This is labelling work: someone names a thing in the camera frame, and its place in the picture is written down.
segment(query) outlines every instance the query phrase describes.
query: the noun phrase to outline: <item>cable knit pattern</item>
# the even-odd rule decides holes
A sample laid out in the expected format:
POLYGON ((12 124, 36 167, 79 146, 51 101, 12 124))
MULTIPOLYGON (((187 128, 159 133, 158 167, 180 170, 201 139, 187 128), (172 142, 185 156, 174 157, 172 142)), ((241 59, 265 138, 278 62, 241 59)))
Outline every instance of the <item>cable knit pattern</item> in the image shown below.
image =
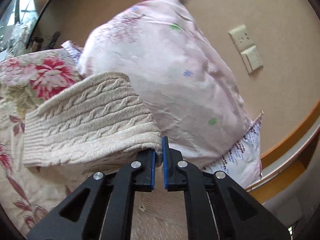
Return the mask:
POLYGON ((161 133, 120 72, 90 76, 26 115, 27 167, 120 165, 147 148, 161 154, 161 133))

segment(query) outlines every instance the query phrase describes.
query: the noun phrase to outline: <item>curved wooden edge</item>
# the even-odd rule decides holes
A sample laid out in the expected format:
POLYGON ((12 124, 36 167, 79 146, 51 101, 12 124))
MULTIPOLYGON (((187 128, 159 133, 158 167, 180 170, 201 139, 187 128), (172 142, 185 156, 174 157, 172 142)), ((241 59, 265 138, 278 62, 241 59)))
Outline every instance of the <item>curved wooden edge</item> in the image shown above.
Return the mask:
POLYGON ((284 140, 282 140, 276 146, 260 156, 262 168, 269 166, 271 163, 275 162, 283 154, 285 154, 289 149, 291 149, 311 128, 311 126, 315 123, 319 116, 320 100, 318 100, 308 117, 306 117, 294 131, 292 131, 284 140))
POLYGON ((279 192, 283 191, 307 169, 310 160, 316 151, 319 138, 320 128, 317 129, 316 133, 308 140, 308 143, 304 145, 299 154, 297 154, 290 163, 288 163, 285 167, 282 167, 281 170, 271 174, 269 176, 271 179, 268 182, 253 189, 249 192, 249 194, 260 203, 264 203, 270 198, 273 198, 279 192))

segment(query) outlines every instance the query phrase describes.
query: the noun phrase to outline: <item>wall socket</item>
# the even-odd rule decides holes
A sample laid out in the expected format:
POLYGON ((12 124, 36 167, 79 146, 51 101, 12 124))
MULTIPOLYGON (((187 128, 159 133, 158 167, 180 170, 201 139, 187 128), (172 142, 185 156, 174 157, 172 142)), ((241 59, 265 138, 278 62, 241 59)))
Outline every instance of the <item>wall socket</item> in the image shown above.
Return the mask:
POLYGON ((254 45, 253 40, 249 37, 248 30, 245 25, 240 25, 228 33, 240 53, 254 45))

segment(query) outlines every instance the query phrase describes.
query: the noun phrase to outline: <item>beige wall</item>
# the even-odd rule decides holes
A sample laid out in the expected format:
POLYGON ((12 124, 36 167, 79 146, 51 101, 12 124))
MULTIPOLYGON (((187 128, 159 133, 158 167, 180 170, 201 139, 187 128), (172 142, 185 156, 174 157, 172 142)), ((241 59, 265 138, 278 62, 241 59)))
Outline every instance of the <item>beige wall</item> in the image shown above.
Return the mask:
MULTIPOLYGON (((139 0, 59 0, 62 41, 84 45, 95 27, 139 0)), ((251 118, 265 112, 261 152, 299 125, 320 98, 320 22, 307 0, 187 0, 233 71, 251 118), (228 31, 245 24, 264 68, 249 76, 228 31)))

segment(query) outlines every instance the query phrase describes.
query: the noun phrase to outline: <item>folded sweater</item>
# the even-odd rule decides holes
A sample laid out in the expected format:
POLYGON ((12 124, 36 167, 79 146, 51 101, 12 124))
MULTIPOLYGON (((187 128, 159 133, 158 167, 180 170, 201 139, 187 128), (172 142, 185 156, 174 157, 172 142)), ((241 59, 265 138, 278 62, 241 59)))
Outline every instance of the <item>folded sweater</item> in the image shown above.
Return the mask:
POLYGON ((161 153, 161 133, 123 73, 90 76, 26 115, 27 167, 123 165, 147 148, 161 153))

